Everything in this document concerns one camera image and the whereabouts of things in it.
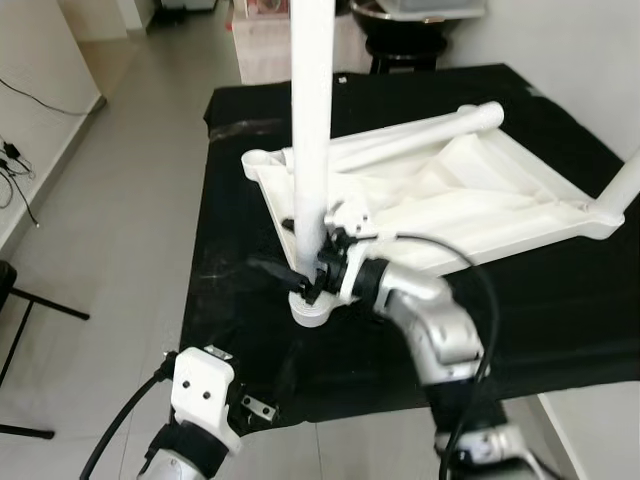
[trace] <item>robotic arm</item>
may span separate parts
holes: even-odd
[[[436,451],[443,458],[451,455],[446,465],[450,478],[547,478],[500,402],[473,399],[485,351],[473,320],[454,301],[448,283],[386,259],[368,258],[366,245],[343,230],[332,239],[318,256],[315,284],[273,262],[254,259],[252,264],[278,277],[307,303],[326,291],[345,303],[358,299],[397,325],[431,404]],[[246,408],[262,421],[273,419],[274,408],[234,387],[232,364],[230,354],[214,347],[206,352],[192,347],[177,356],[174,421],[152,442],[139,479],[212,478],[227,454],[239,452],[240,435],[247,433],[246,424],[237,421],[243,417],[230,411]],[[468,409],[471,402],[473,409]],[[447,452],[462,417],[464,428]]]

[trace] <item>black power cord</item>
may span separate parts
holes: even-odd
[[[467,418],[469,417],[469,412],[471,412],[473,405],[475,404],[479,394],[480,394],[480,386],[482,381],[484,380],[487,369],[491,361],[493,360],[493,355],[495,353],[496,345],[498,343],[498,334],[500,331],[500,304],[498,302],[498,294],[496,293],[495,286],[491,281],[491,278],[487,274],[486,270],[480,267],[477,263],[475,263],[471,258],[462,253],[457,248],[448,244],[447,242],[423,235],[414,235],[414,234],[405,234],[398,233],[396,234],[396,238],[398,240],[414,240],[419,242],[426,242],[432,245],[436,245],[444,250],[453,253],[456,257],[462,260],[467,267],[471,269],[471,271],[476,275],[480,283],[484,287],[484,290],[487,294],[487,298],[489,300],[489,307],[491,309],[491,331],[489,333],[489,342],[487,347],[485,348],[484,355],[480,360],[480,365],[478,366],[478,370],[476,371],[475,376],[473,377],[473,391],[471,393],[471,398],[469,399],[469,404],[467,408],[462,413],[458,423],[456,424],[453,432],[449,436],[449,441],[447,442],[447,446],[445,448],[444,454],[442,455],[442,460],[440,461],[440,469],[438,470],[438,480],[447,480],[447,473],[449,471],[449,465],[453,458],[453,454],[455,452],[456,446],[458,445],[458,441],[464,431],[465,424],[467,422]]]
[[[13,160],[14,162],[16,162],[18,165],[20,165],[20,168],[22,168],[23,170],[16,171],[10,168],[8,161],[3,158],[0,158],[0,175],[4,178],[4,180],[7,182],[7,185],[9,186],[9,199],[5,203],[0,205],[0,209],[5,209],[11,204],[11,201],[13,200],[14,186],[15,186],[15,190],[18,191],[18,194],[20,195],[20,197],[22,198],[22,201],[27,207],[27,213],[29,214],[31,221],[36,227],[39,227],[40,224],[38,223],[35,216],[33,215],[33,212],[31,211],[31,206],[29,205],[27,198],[25,197],[22,189],[20,188],[20,185],[18,184],[15,178],[16,176],[22,176],[22,175],[28,175],[29,178],[34,178],[35,172],[33,171],[33,167],[26,159],[24,159],[24,162],[20,160],[20,157],[22,155],[20,151],[16,148],[16,146],[13,145],[12,143],[7,143],[3,139],[2,147],[3,148],[0,149],[0,153],[3,153],[8,160]]]
[[[553,468],[551,468],[549,465],[544,463],[538,455],[536,455],[535,453],[533,453],[532,455],[533,455],[533,458],[535,458],[536,462],[538,462],[538,465],[540,465],[540,467],[545,471],[545,473],[549,475],[553,480],[564,480],[564,477],[562,475],[560,475]]]
[[[89,460],[87,460],[86,465],[82,469],[82,473],[80,474],[80,480],[89,479],[89,477],[91,476],[91,473],[93,472],[93,469],[96,468],[96,465],[98,464],[98,460],[100,460],[100,457],[102,456],[105,449],[107,448],[107,445],[109,445],[109,442],[111,441],[116,431],[118,430],[118,427],[124,421],[124,419],[127,418],[129,413],[131,413],[131,410],[133,410],[133,407],[137,405],[137,403],[142,399],[142,397],[144,397],[149,392],[149,390],[153,388],[153,386],[156,383],[160,383],[163,380],[173,378],[173,371],[175,369],[176,357],[177,357],[176,352],[169,352],[166,358],[164,359],[164,361],[162,362],[162,364],[160,365],[160,368],[158,368],[153,373],[153,376],[149,380],[147,380],[144,383],[144,385],[142,385],[138,389],[138,391],[136,391],[136,393],[133,394],[133,396],[129,399],[129,401],[125,404],[125,406],[122,407],[122,409],[118,412],[118,414],[116,415],[116,418],[113,419],[109,427],[107,427],[107,430],[105,430],[104,434],[102,435],[102,438],[100,438],[100,441],[96,445],[96,448],[93,449],[93,452],[89,457]]]
[[[49,110],[53,110],[54,112],[59,112],[59,113],[63,113],[65,115],[70,115],[73,117],[84,117],[86,115],[93,115],[94,113],[98,113],[100,110],[102,110],[105,105],[107,104],[106,101],[100,101],[98,102],[98,104],[93,107],[91,110],[89,110],[88,112],[71,112],[69,110],[65,110],[63,108],[58,108],[58,107],[54,107],[53,105],[49,105],[45,102],[43,102],[42,100],[34,97],[33,95],[31,95],[30,93],[24,92],[22,90],[20,90],[19,88],[14,87],[13,85],[10,85],[9,83],[7,83],[5,80],[3,80],[2,78],[0,78],[0,83],[2,85],[4,85],[5,87],[7,87],[9,90],[22,95],[24,97],[30,98],[31,100],[33,100],[36,103],[39,103],[40,105],[42,105],[45,108],[48,108]]]

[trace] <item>white wall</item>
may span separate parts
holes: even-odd
[[[138,9],[138,14],[140,15],[140,21],[142,22],[142,26],[144,28],[149,25],[151,21],[151,17],[156,10],[155,4],[153,0],[135,0],[136,7]]]
[[[146,28],[155,12],[153,0],[117,0],[127,30]]]
[[[58,0],[58,3],[79,42],[127,37],[117,0]]]
[[[445,64],[507,63],[627,160],[640,145],[640,2],[489,0],[487,8],[454,31]]]
[[[68,110],[86,111],[100,95],[60,7],[50,0],[0,1],[0,77]],[[0,135],[18,147],[37,174],[34,180],[18,180],[28,199],[82,121],[83,117],[46,110],[0,85]],[[0,201],[6,193],[6,184],[0,182]],[[16,192],[11,205],[0,210],[0,246],[24,212]]]
[[[640,1],[488,0],[487,8],[453,32],[444,64],[507,63],[627,160],[640,145]],[[581,478],[640,478],[637,383],[555,392],[543,403]]]
[[[134,0],[117,0],[118,8],[124,20],[124,25],[127,30],[139,30],[142,28],[142,22],[140,21],[140,14],[138,13],[138,7]]]

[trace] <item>metal bowl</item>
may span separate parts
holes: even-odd
[[[429,17],[420,21],[395,20],[385,12],[375,0],[351,0],[351,12],[358,26],[368,37],[397,39],[424,38],[425,35],[439,35],[442,17]]]

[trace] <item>black tablecloth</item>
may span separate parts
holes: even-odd
[[[504,65],[334,78],[332,136],[499,101],[502,129],[591,196],[621,161]],[[280,424],[425,404],[403,340],[359,306],[307,330],[287,295],[242,268],[250,254],[284,255],[240,156],[291,145],[290,84],[223,88],[205,116],[210,148],[182,346],[216,346],[241,362],[249,393],[279,401]],[[640,208],[606,241],[576,238],[487,265],[503,306],[488,394],[506,398],[638,379]],[[468,272],[448,276],[486,338],[485,301]]]

